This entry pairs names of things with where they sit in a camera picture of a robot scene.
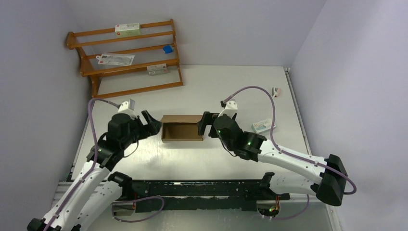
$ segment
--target wooden shelf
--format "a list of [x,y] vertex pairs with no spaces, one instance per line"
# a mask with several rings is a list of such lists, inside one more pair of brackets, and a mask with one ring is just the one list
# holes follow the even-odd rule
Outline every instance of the wooden shelf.
[[[83,77],[90,77],[92,81],[92,97],[107,98],[107,97],[115,97],[115,96],[120,96],[120,95],[134,94],[134,93],[139,93],[139,92],[182,86],[183,79],[182,79],[181,71],[180,71],[180,65],[179,65],[180,58],[178,55],[179,52],[178,52],[177,45],[176,45],[176,29],[174,26],[173,19],[169,21],[165,21],[165,22],[141,24],[140,28],[143,29],[143,28],[149,28],[149,27],[168,26],[168,25],[171,26],[172,28],[171,31],[152,33],[152,34],[143,34],[143,35],[137,35],[137,36],[131,36],[131,37],[124,37],[124,38],[111,38],[111,39],[105,39],[105,40],[88,41],[88,42],[78,42],[77,37],[114,33],[115,28],[77,32],[77,33],[69,32],[68,37],[66,39],[66,45],[70,50],[76,49],[78,51],[79,57],[81,59],[80,73]],[[124,50],[124,51],[107,52],[107,53],[117,53],[117,54],[129,54],[129,53],[138,53],[138,52],[144,52],[144,51],[160,50],[166,45],[172,45],[174,47],[174,52],[176,55],[174,59],[147,62],[147,63],[142,63],[142,64],[133,64],[130,66],[118,66],[118,67],[99,69],[99,70],[95,69],[93,68],[90,60],[96,59],[96,56],[101,55],[101,54],[87,55],[84,49],[82,48],[84,46],[129,41],[129,40],[135,40],[135,39],[146,39],[146,38],[153,38],[153,37],[158,37],[158,36],[168,36],[168,35],[173,36],[173,43],[150,46],[150,47],[135,48],[135,49],[129,49],[129,50]],[[126,90],[126,91],[98,95],[101,77],[111,77],[111,76],[128,74],[128,73],[137,72],[137,71],[147,71],[147,66],[157,65],[157,64],[166,64],[167,66],[176,65],[178,67],[178,71],[179,71],[178,74],[180,77],[180,81],[175,82],[175,83],[146,87],[146,88]]]

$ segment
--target white wall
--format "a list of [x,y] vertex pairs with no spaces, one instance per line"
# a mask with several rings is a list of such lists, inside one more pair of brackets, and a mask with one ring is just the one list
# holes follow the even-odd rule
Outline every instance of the white wall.
[[357,193],[345,231],[408,230],[408,4],[328,0],[291,77],[315,155],[341,156]]
[[73,19],[64,0],[0,3],[1,230],[42,218],[75,156],[90,93],[65,48]]
[[182,64],[290,66],[325,0],[68,2],[85,30],[173,18]]

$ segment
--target purple cable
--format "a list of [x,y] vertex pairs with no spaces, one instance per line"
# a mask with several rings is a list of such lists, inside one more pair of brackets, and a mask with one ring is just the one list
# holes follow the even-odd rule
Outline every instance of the purple cable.
[[137,199],[137,200],[133,200],[133,201],[116,201],[116,202],[113,202],[112,204],[113,204],[113,205],[119,205],[119,204],[125,204],[125,203],[130,203],[130,202],[136,203],[136,202],[146,201],[146,200],[151,200],[151,199],[159,199],[159,200],[162,201],[162,206],[161,206],[160,209],[159,209],[157,212],[155,212],[153,215],[150,215],[150,216],[148,216],[148,217],[146,217],[146,218],[143,218],[143,219],[140,219],[140,220],[122,220],[122,219],[119,219],[119,218],[117,218],[117,217],[115,216],[114,207],[112,206],[112,216],[113,216],[113,218],[114,218],[115,220],[120,221],[120,222],[124,222],[124,223],[137,223],[137,222],[142,222],[142,221],[148,220],[148,219],[150,219],[150,218],[153,218],[153,217],[155,217],[157,214],[159,214],[159,213],[163,210],[163,208],[164,208],[164,206],[165,206],[165,201],[164,201],[164,199],[163,199],[162,197],[160,197],[160,196],[150,196],[150,197],[145,197],[145,198],[141,198],[141,199]]
[[[99,148],[98,148],[98,140],[96,138],[96,132],[95,132],[95,126],[93,124],[93,118],[92,118],[92,109],[93,106],[95,104],[95,101],[102,101],[105,103],[108,103],[110,105],[115,106],[116,108],[119,108],[120,105],[108,101],[108,100],[104,100],[104,99],[100,99],[100,98],[92,98],[89,102],[88,102],[88,116],[89,116],[89,122],[90,122],[90,128],[92,130],[92,136],[93,136],[93,141],[95,143],[95,155],[93,157],[93,163],[92,163],[92,167],[84,174],[84,176],[82,177],[83,180],[85,180],[90,174],[91,172],[94,170],[95,165],[96,165],[96,161],[98,160],[98,153],[99,153]],[[48,224],[45,226],[45,228],[43,229],[43,231],[47,231],[47,229],[52,225],[52,223],[55,221],[55,219],[58,217],[58,215],[61,213],[61,211],[64,209],[65,205],[68,203],[68,201],[72,198],[72,195],[74,195],[75,191],[77,191],[78,187],[80,186],[80,184],[83,182],[83,180],[79,180],[74,187],[72,188],[72,190],[68,193],[68,195],[65,197],[65,199],[61,202],[59,208],[57,209],[57,211],[55,212],[55,215],[52,216],[52,218],[50,219],[50,221],[48,222]]]
[[[236,91],[235,93],[233,93],[232,95],[230,95],[228,98],[224,99],[223,103],[227,103],[230,99],[232,99],[235,95],[237,95],[237,94],[240,93],[241,91],[246,90],[246,89],[250,89],[250,88],[261,90],[261,91],[263,91],[263,92],[269,97],[270,102],[272,103],[272,124],[275,124],[275,117],[276,117],[275,103],[274,103],[274,101],[273,101],[273,99],[272,99],[272,96],[269,94],[269,92],[266,91],[265,89],[261,88],[261,87],[248,86],[248,87],[244,87],[244,88],[242,88],[242,89],[239,89],[238,91]],[[293,158],[296,158],[296,159],[299,159],[299,160],[303,160],[303,161],[309,162],[309,163],[311,163],[311,164],[315,164],[315,161],[313,161],[313,160],[309,160],[309,159],[304,158],[304,157],[302,157],[302,156],[298,156],[298,155],[292,154],[292,153],[290,153],[290,152],[287,152],[287,151],[285,151],[285,150],[282,150],[282,149],[276,144],[275,140],[273,139],[273,129],[270,130],[270,140],[272,141],[273,146],[275,146],[275,148],[276,148],[278,151],[280,151],[280,152],[282,152],[282,153],[284,153],[284,154],[286,154],[286,155],[288,155],[288,156],[291,156],[291,157],[293,157]],[[356,191],[357,191],[356,184],[354,184],[354,182],[353,182],[348,176],[346,176],[345,174],[343,174],[343,173],[337,171],[336,169],[334,169],[334,168],[332,168],[332,167],[330,167],[330,166],[324,165],[324,164],[322,164],[322,163],[317,162],[317,165],[320,166],[320,167],[326,168],[326,169],[328,169],[328,170],[330,170],[330,171],[336,173],[337,175],[343,177],[344,179],[346,179],[346,180],[353,186],[353,190],[352,190],[351,192],[345,192],[344,195],[352,195],[352,194],[355,194],[355,193],[356,193]],[[289,219],[294,218],[294,217],[297,217],[298,215],[300,215],[300,214],[302,214],[304,211],[306,211],[307,207],[309,206],[309,196],[307,196],[307,201],[308,201],[308,203],[306,204],[305,208],[304,208],[302,211],[300,211],[299,213],[297,213],[297,214],[295,214],[295,215],[293,215],[293,216],[290,216]]]

